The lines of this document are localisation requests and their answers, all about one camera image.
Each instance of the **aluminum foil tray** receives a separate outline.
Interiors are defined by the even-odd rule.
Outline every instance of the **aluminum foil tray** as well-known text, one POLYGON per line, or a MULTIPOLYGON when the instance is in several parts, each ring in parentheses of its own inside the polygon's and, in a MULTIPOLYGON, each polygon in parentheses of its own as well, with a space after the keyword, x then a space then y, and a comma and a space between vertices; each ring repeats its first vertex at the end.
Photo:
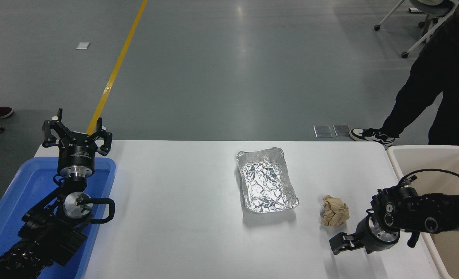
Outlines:
POLYGON ((242 175, 245 208, 256 213, 266 213, 296 208, 299 205, 281 148, 256 152, 240 151, 236 160, 242 175))

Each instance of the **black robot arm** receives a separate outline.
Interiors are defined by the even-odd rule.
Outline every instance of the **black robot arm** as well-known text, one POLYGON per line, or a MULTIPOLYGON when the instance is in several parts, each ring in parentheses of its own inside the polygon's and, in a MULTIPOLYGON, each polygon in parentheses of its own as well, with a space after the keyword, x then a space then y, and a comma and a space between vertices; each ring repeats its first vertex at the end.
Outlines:
POLYGON ((416 245, 421 232, 459 231, 459 195, 419 196, 414 188, 406 187, 417 179, 413 174, 421 171, 440 171, 459 177, 446 170, 418 170, 404 176, 396 186, 378 189, 371 201, 373 208, 357 225, 356 232, 350 235, 341 232, 330 239, 333 253, 362 247, 368 254, 389 249, 398 242, 401 229, 412 233, 407 242, 410 247, 416 245))
POLYGON ((91 198, 84 190, 86 179, 95 172, 95 152, 109 153, 112 134, 97 120, 97 131, 92 135, 71 132, 62 123, 62 109, 52 120, 43 124, 45 148, 57 146, 59 159, 54 182, 57 188, 26 212, 21 238, 9 251, 0 256, 0 279, 35 279, 54 262, 66 265, 85 242, 82 233, 88 224, 104 224, 114 217, 114 201, 110 198, 91 198), (104 139, 98 149, 95 140, 104 139), (109 215, 93 219, 93 205, 109 205, 109 215))

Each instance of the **black pants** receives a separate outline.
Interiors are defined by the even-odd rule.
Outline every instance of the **black pants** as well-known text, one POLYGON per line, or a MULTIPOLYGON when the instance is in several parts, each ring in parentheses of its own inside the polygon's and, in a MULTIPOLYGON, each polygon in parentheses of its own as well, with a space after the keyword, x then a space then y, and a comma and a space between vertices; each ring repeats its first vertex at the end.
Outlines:
POLYGON ((444 27, 421 50, 380 132, 398 138, 442 92, 442 103, 429 132, 429 144, 459 145, 459 49, 444 27))

